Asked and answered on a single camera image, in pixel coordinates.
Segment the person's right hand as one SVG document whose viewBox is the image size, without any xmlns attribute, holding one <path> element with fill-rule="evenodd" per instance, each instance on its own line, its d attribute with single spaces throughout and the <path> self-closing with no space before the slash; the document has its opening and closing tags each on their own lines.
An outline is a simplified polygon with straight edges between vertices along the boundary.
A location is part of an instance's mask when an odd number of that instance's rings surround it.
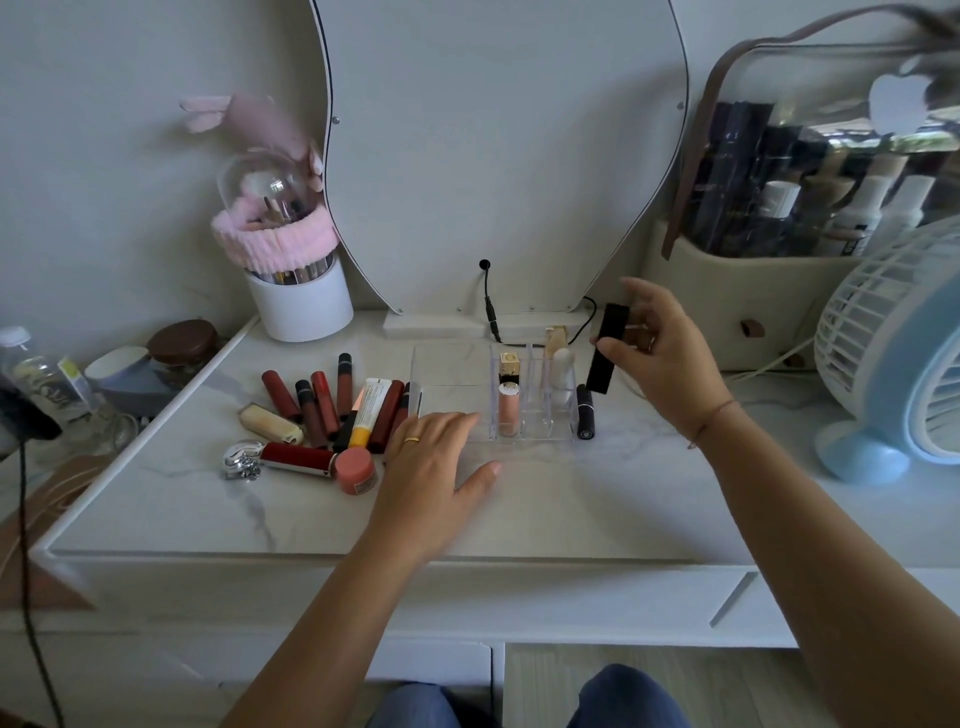
<svg viewBox="0 0 960 728">
<path fill-rule="evenodd" d="M 737 412 L 735 400 L 698 326 L 665 287 L 625 276 L 630 297 L 621 338 L 641 351 L 641 373 L 626 373 L 658 414 L 706 451 L 710 433 Z"/>
</svg>

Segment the person's left forearm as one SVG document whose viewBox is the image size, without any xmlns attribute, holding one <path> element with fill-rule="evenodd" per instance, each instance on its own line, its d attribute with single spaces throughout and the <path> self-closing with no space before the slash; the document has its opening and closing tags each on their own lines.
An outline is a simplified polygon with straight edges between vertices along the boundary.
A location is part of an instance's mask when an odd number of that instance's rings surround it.
<svg viewBox="0 0 960 728">
<path fill-rule="evenodd" d="M 450 529 L 370 526 L 219 728 L 345 728 L 386 626 Z"/>
</svg>

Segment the pink round cosmetic jar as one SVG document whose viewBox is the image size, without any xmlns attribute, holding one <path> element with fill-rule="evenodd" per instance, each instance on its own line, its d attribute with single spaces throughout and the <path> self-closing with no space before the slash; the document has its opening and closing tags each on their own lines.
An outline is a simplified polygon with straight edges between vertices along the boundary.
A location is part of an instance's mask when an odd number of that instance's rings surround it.
<svg viewBox="0 0 960 728">
<path fill-rule="evenodd" d="M 334 479 L 348 496 L 360 496 L 378 485 L 379 472 L 374 456 L 364 446 L 350 446 L 333 460 Z"/>
</svg>

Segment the pink lip gloss tube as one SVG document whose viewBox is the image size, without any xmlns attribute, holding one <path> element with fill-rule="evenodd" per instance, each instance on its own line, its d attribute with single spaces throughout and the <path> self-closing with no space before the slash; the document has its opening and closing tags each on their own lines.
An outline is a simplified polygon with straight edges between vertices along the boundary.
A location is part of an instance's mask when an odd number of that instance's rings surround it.
<svg viewBox="0 0 960 728">
<path fill-rule="evenodd" d="M 522 389 L 518 382 L 506 380 L 497 388 L 497 434 L 514 438 L 521 430 Z"/>
</svg>

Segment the red metallic lipstick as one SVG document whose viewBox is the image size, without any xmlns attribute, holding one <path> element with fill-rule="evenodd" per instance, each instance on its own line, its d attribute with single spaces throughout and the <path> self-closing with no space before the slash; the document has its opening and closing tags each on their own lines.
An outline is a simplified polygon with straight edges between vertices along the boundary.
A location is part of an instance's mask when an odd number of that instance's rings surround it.
<svg viewBox="0 0 960 728">
<path fill-rule="evenodd" d="M 329 480 L 335 478 L 337 454 L 325 448 L 290 443 L 266 443 L 257 455 L 257 459 L 263 467 Z"/>
</svg>

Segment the white mirror base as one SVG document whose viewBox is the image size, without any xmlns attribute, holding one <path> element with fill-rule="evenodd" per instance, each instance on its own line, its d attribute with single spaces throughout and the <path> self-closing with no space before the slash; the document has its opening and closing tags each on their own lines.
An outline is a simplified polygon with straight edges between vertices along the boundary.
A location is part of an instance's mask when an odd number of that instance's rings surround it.
<svg viewBox="0 0 960 728">
<path fill-rule="evenodd" d="M 568 335 L 585 333 L 593 308 L 587 303 L 571 311 L 527 311 L 496 314 L 499 337 L 506 344 L 543 344 L 548 328 L 564 327 Z M 388 312 L 383 334 L 393 339 L 485 339 L 494 341 L 486 309 L 453 314 L 408 314 Z"/>
</svg>

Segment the cream gold lipstick case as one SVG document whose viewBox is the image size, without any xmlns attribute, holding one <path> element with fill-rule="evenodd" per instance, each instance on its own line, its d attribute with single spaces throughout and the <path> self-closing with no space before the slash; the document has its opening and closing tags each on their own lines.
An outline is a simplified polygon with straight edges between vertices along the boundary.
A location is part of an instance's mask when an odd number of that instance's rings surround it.
<svg viewBox="0 0 960 728">
<path fill-rule="evenodd" d="M 258 404 L 246 405 L 239 410 L 237 416 L 245 431 L 264 438 L 268 442 L 294 446 L 305 443 L 305 432 L 299 424 L 282 418 Z"/>
</svg>

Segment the silver crystal hair clip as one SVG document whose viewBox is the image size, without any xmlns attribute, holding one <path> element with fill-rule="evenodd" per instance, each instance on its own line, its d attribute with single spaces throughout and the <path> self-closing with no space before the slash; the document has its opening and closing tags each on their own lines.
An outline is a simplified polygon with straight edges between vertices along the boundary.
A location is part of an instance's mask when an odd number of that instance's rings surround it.
<svg viewBox="0 0 960 728">
<path fill-rule="evenodd" d="M 224 480 L 257 480 L 261 474 L 260 460 L 266 443 L 242 440 L 231 444 L 222 455 Z"/>
</svg>

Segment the pink fluffy headband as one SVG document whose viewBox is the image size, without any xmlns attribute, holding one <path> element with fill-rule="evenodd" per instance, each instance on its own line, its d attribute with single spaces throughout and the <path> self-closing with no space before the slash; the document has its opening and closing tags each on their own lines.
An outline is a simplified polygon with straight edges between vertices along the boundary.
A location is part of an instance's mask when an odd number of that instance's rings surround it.
<svg viewBox="0 0 960 728">
<path fill-rule="evenodd" d="M 290 224 L 246 229 L 222 211 L 210 223 L 213 237 L 234 265 L 260 274 L 305 268 L 333 253 L 340 238 L 329 210 L 320 205 Z"/>
</svg>

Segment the row of cosmetic bottles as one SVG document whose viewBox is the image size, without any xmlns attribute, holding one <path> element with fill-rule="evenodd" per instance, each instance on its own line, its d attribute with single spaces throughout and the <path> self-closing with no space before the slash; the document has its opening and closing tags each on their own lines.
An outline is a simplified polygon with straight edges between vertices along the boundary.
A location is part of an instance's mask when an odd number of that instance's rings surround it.
<svg viewBox="0 0 960 728">
<path fill-rule="evenodd" d="M 858 257 L 960 214 L 960 100 L 900 135 L 846 112 L 717 102 L 678 236 L 724 259 Z"/>
</svg>

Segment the person's blue jeans legs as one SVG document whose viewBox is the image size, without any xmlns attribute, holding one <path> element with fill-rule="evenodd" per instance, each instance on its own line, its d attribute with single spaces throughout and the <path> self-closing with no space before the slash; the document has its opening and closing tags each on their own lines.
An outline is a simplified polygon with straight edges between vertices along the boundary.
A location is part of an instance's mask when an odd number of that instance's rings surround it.
<svg viewBox="0 0 960 728">
<path fill-rule="evenodd" d="M 450 689 L 409 683 L 391 691 L 365 728 L 504 728 Z M 611 663 L 583 684 L 566 728 L 691 728 L 674 698 L 648 674 Z"/>
</svg>

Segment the white and grey container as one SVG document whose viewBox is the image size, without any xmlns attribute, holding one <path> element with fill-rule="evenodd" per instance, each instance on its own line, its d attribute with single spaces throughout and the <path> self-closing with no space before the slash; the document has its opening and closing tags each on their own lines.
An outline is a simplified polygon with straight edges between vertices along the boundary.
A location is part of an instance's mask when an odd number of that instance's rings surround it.
<svg viewBox="0 0 960 728">
<path fill-rule="evenodd" d="M 83 376 L 119 412 L 156 418 L 178 392 L 156 372 L 145 346 L 120 346 L 89 363 Z"/>
</svg>

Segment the clear plastic water bottle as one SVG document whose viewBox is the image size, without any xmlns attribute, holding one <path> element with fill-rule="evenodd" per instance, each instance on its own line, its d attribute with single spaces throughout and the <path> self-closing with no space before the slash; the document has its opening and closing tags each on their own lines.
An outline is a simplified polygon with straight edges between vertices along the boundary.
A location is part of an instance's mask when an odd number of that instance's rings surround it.
<svg viewBox="0 0 960 728">
<path fill-rule="evenodd" d="M 97 393 L 67 356 L 44 353 L 23 326 L 0 326 L 0 373 L 61 429 L 74 455 L 123 451 L 138 436 L 138 421 Z"/>
</svg>

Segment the pink bunny ear headband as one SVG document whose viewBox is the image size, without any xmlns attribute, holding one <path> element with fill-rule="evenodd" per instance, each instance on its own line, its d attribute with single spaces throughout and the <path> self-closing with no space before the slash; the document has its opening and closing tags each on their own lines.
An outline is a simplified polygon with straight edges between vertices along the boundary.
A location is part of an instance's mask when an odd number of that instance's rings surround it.
<svg viewBox="0 0 960 728">
<path fill-rule="evenodd" d="M 268 96 L 236 93 L 229 96 L 190 96 L 180 100 L 191 134 L 227 127 L 248 148 L 268 149 L 292 160 L 316 193 L 325 189 L 325 164 L 319 144 L 294 117 Z"/>
</svg>

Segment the black device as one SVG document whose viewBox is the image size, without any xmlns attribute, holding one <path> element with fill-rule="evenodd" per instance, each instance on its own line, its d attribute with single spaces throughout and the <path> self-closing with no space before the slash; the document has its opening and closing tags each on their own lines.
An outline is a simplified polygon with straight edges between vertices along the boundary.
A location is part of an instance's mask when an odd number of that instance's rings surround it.
<svg viewBox="0 0 960 728">
<path fill-rule="evenodd" d="M 32 440 L 55 441 L 63 431 L 53 418 L 44 414 L 13 383 L 0 373 L 0 426 L 17 443 Z"/>
</svg>

